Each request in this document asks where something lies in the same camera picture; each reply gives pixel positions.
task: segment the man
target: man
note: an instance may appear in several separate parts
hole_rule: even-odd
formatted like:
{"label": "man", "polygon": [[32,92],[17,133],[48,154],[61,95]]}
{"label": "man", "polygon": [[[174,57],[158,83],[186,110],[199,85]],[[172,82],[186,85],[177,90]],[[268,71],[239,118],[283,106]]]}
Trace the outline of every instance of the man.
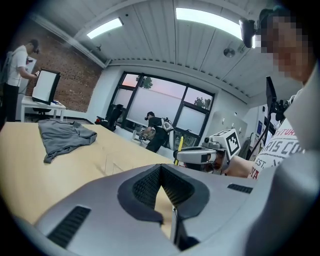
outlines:
{"label": "man", "polygon": [[162,120],[159,117],[155,117],[153,112],[146,114],[146,120],[149,121],[148,128],[143,131],[143,134],[151,132],[152,127],[155,129],[155,135],[153,139],[146,146],[147,150],[157,153],[160,147],[168,139],[168,133],[162,128]]}
{"label": "man", "polygon": [[39,53],[39,43],[32,39],[28,44],[21,45],[12,53],[7,68],[7,82],[3,85],[3,102],[0,113],[0,127],[5,123],[16,121],[16,109],[21,78],[34,80],[37,76],[26,70],[27,57],[31,53]]}
{"label": "man", "polygon": [[[303,88],[311,84],[320,86],[319,65],[306,27],[282,7],[262,10],[259,20],[260,33],[257,37],[260,37],[261,49],[272,54],[279,71],[303,84],[293,101],[303,93]],[[277,166],[283,159],[301,150],[295,131],[285,119],[254,161],[235,156],[224,173],[257,179],[263,169]]]}

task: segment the black pants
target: black pants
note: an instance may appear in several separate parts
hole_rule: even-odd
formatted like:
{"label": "black pants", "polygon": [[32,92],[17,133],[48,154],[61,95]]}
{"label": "black pants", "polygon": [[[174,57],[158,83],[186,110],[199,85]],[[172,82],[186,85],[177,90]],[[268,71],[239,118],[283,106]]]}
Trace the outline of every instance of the black pants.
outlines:
{"label": "black pants", "polygon": [[0,128],[5,124],[5,120],[8,122],[16,121],[18,93],[18,86],[12,86],[6,83],[4,84],[3,100],[0,109]]}
{"label": "black pants", "polygon": [[147,150],[157,153],[160,147],[166,142],[168,139],[168,134],[166,132],[155,133],[153,139],[148,143],[145,147]]}

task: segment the yellow pole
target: yellow pole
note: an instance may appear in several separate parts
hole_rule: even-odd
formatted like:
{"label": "yellow pole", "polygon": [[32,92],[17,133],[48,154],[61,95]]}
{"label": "yellow pole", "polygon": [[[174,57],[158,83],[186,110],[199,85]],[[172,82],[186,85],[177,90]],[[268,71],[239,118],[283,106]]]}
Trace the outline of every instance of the yellow pole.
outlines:
{"label": "yellow pole", "polygon": [[[181,149],[182,149],[182,144],[184,143],[184,137],[183,136],[181,136],[181,139],[180,139],[180,144],[179,144],[179,147],[178,147],[178,152],[179,151],[181,151]],[[178,165],[178,163],[179,163],[179,161],[178,160],[175,160],[175,165],[177,166]]]}

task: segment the ceiling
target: ceiling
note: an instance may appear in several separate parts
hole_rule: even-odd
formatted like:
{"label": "ceiling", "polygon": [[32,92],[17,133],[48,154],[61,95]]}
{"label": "ceiling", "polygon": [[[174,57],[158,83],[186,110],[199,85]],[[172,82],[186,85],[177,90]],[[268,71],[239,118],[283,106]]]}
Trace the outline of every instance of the ceiling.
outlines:
{"label": "ceiling", "polygon": [[[214,27],[177,20],[175,8],[197,9],[238,23],[240,17],[257,20],[263,8],[272,6],[271,0],[52,0],[35,13],[103,62],[178,66],[257,106],[266,101],[266,76],[271,76],[279,99],[288,99],[301,84],[279,73],[259,48],[248,49],[240,39]],[[121,19],[122,27],[87,37],[115,18]],[[234,57],[224,56],[227,47],[235,50]]]}

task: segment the white t-shirt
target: white t-shirt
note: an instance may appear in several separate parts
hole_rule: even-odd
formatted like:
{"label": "white t-shirt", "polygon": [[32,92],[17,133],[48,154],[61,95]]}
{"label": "white t-shirt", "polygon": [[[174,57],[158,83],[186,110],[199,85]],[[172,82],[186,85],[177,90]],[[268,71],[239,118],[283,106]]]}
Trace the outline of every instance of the white t-shirt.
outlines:
{"label": "white t-shirt", "polygon": [[[315,73],[318,72],[318,63],[315,65],[313,72],[305,84],[305,87],[310,83],[319,83]],[[303,89],[299,90],[293,100],[295,100]],[[254,160],[254,165],[250,171],[248,178],[257,179],[264,168],[274,167],[279,165],[283,159],[290,155],[302,151],[299,141],[292,129],[289,121],[285,119],[279,129],[276,130],[273,137],[267,145],[261,150]]]}
{"label": "white t-shirt", "polygon": [[26,67],[27,57],[28,53],[24,45],[21,45],[12,53],[11,63],[8,68],[8,85],[20,86],[21,75],[18,71],[18,68]]}

